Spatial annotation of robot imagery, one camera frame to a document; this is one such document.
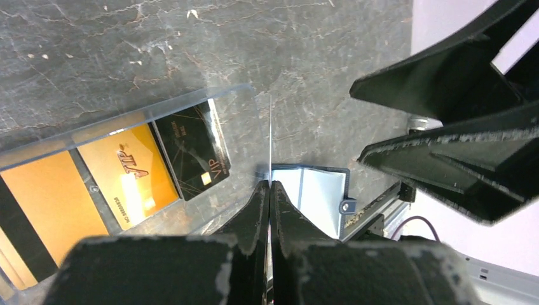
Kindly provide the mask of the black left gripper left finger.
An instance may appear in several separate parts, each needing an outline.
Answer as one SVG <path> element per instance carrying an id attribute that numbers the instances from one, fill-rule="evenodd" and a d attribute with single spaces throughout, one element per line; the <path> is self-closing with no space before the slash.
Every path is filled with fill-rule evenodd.
<path id="1" fill-rule="evenodd" d="M 69 252 L 45 304 L 264 304 L 269 184 L 210 235 L 91 237 Z"/>

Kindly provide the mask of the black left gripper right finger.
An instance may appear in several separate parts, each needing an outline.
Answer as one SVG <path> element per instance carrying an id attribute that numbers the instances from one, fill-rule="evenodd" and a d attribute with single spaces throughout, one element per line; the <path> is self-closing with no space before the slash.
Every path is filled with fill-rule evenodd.
<path id="1" fill-rule="evenodd" d="M 478 304 L 463 261 L 428 240 L 328 237 L 270 189 L 276 304 Z"/>

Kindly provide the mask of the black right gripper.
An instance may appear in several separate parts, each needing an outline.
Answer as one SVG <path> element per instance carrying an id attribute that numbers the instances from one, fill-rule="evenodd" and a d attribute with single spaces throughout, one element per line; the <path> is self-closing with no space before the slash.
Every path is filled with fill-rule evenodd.
<path id="1" fill-rule="evenodd" d="M 538 1 L 495 1 L 441 42 L 355 80 L 349 94 L 445 125 L 537 116 Z"/>

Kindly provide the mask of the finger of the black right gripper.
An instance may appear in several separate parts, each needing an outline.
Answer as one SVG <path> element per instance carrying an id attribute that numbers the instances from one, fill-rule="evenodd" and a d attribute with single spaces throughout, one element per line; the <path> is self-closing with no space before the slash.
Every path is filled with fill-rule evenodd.
<path id="1" fill-rule="evenodd" d="M 358 162 L 494 224 L 538 199 L 538 103 L 371 144 Z"/>

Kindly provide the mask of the blue leather card holder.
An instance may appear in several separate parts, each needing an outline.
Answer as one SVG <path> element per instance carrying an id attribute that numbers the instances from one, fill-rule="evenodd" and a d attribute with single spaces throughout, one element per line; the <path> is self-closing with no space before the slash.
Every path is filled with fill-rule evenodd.
<path id="1" fill-rule="evenodd" d="M 274 163 L 265 177 L 281 182 L 292 205 L 323 233 L 334 239 L 345 236 L 345 217 L 357 207 L 357 200 L 348 195 L 349 169 Z"/>

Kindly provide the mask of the clear acrylic card box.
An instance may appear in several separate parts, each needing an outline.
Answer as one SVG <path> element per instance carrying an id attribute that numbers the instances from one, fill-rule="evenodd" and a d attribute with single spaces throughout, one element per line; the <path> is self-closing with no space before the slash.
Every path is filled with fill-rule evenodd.
<path id="1" fill-rule="evenodd" d="M 214 232 L 267 178 L 269 147 L 240 84 L 2 148 L 1 303 L 39 303 L 84 238 Z"/>

